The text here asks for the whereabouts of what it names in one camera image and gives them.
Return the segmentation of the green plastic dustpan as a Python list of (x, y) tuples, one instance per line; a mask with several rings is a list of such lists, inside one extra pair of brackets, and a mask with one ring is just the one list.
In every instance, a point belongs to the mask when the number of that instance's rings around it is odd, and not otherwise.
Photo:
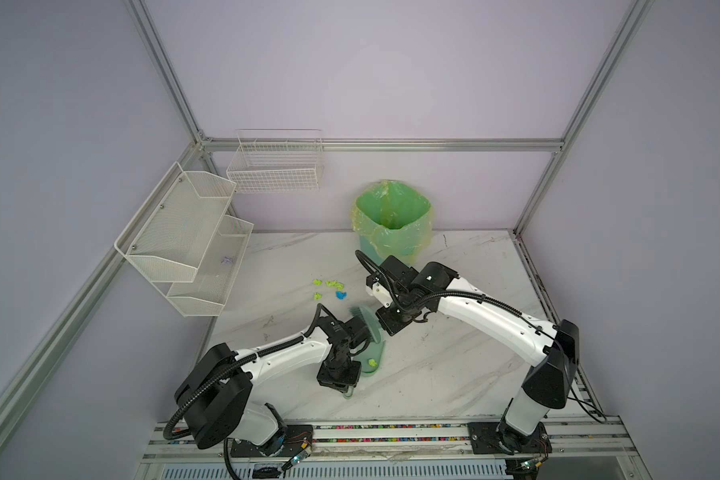
[[(351, 315), (351, 318), (344, 324), (345, 330), (349, 334), (348, 346), (348, 374), (349, 380), (355, 383), (347, 387), (347, 391), (343, 396), (349, 399), (353, 395), (353, 391), (361, 376), (371, 376), (375, 374), (381, 365), (381, 357), (383, 354), (385, 341), (382, 335), (380, 322), (375, 315), (375, 325), (368, 329), (364, 323)], [(368, 365), (369, 359), (377, 361), (376, 367)]]

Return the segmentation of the green hand brush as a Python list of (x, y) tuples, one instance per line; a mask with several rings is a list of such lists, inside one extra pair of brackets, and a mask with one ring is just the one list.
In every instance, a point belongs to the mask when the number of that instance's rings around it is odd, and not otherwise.
[(353, 305), (350, 307), (350, 313), (361, 320), (368, 329), (375, 325), (374, 311), (366, 305)]

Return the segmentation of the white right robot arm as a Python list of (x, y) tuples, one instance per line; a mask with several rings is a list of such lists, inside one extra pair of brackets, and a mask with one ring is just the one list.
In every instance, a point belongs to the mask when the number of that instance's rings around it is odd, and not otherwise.
[(360, 250), (355, 256), (368, 272), (366, 292), (381, 304), (376, 317), (388, 335), (439, 313), (498, 341), (529, 365), (496, 427), (496, 447), (502, 452), (520, 453), (549, 411), (566, 406), (579, 365), (577, 325), (526, 315), (438, 262), (416, 270), (394, 256), (380, 264)]

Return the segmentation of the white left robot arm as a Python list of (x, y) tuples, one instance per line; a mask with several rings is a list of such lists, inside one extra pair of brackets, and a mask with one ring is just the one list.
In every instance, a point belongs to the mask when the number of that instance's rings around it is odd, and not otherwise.
[(242, 350), (218, 344), (174, 393), (177, 410), (163, 427), (163, 439), (189, 437), (200, 450), (239, 440), (262, 456), (273, 456), (285, 446), (288, 425), (274, 405), (256, 400), (254, 392), (298, 369), (317, 366), (320, 386), (348, 394), (361, 376), (356, 356), (372, 340), (370, 322), (361, 314), (341, 321), (320, 309), (306, 330), (278, 342)]

